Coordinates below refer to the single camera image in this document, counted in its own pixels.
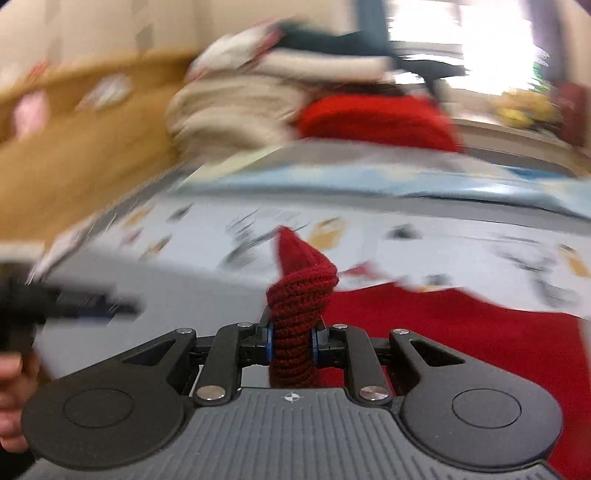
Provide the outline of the person's left hand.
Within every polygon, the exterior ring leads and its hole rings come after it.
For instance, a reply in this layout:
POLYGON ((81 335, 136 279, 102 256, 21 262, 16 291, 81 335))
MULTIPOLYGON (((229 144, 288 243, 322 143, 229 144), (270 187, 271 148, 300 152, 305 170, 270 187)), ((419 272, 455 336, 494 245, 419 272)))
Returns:
POLYGON ((41 362, 35 353, 2 352, 0 368, 1 447, 8 453, 23 453, 29 445, 22 433, 22 410, 43 382, 41 362))

